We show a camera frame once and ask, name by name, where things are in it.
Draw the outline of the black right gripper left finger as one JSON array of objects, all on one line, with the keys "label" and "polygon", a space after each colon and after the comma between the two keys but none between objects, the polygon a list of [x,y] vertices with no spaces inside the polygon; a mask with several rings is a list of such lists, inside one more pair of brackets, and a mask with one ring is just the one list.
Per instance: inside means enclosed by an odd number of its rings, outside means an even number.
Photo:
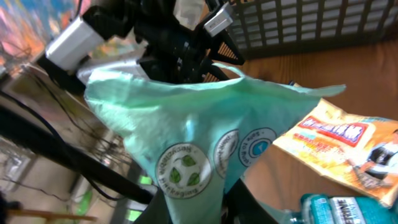
[{"label": "black right gripper left finger", "polygon": [[163,191],[156,186],[144,186],[153,198],[133,224],[172,224]]}]

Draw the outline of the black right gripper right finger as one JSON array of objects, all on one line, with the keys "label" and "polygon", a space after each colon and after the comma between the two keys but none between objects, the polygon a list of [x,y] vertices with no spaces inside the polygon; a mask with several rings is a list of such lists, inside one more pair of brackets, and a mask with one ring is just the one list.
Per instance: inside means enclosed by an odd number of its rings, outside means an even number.
[{"label": "black right gripper right finger", "polygon": [[224,194],[222,224],[277,224],[275,218],[257,202],[245,183],[239,179],[228,193]]}]

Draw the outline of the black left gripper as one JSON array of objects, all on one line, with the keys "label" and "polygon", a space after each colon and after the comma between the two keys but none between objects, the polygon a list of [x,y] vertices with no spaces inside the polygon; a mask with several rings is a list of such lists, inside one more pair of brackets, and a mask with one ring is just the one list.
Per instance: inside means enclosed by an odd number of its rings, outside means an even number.
[{"label": "black left gripper", "polygon": [[224,73],[213,65],[212,60],[232,65],[245,63],[226,30],[211,38],[208,55],[206,45],[198,43],[197,35],[170,21],[137,21],[134,34],[148,42],[139,65],[151,80],[173,84],[202,83],[207,75],[212,75],[223,81]]}]

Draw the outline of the teal mouthwash bottle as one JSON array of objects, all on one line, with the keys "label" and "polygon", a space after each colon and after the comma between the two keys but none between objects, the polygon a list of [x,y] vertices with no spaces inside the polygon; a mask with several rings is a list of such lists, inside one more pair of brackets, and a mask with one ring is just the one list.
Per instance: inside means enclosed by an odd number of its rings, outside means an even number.
[{"label": "teal mouthwash bottle", "polygon": [[337,197],[305,194],[301,211],[281,210],[259,204],[278,223],[304,224],[397,224],[397,207],[387,208],[370,197]]}]

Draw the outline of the light blue wipes pack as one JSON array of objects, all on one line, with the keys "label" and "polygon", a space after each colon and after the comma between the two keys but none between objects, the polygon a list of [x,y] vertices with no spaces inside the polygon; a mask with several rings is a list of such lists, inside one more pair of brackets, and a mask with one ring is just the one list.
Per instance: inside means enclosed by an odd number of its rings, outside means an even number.
[{"label": "light blue wipes pack", "polygon": [[85,101],[165,195],[174,223],[219,223],[224,194],[280,135],[344,85],[251,78],[171,84],[95,70]]}]

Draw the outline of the yellow wet wipes bag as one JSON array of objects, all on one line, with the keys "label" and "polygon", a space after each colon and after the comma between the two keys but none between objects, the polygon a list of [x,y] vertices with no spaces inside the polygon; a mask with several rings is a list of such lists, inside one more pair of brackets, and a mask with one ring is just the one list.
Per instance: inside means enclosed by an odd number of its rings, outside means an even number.
[{"label": "yellow wet wipes bag", "polygon": [[327,101],[344,92],[345,85],[285,88],[318,102],[274,144],[320,176],[392,207],[397,200],[397,121],[350,114]]}]

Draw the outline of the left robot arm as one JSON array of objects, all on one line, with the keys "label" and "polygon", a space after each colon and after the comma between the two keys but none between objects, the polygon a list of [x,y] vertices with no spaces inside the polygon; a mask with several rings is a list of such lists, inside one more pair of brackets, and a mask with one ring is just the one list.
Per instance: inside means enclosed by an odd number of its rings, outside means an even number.
[{"label": "left robot arm", "polygon": [[133,32],[148,46],[139,64],[149,78],[167,83],[201,83],[207,75],[227,76],[214,61],[242,65],[245,62],[227,32],[234,11],[223,1],[205,1],[208,14],[189,29],[174,16],[175,1],[95,1],[83,20],[104,40],[125,38]]}]

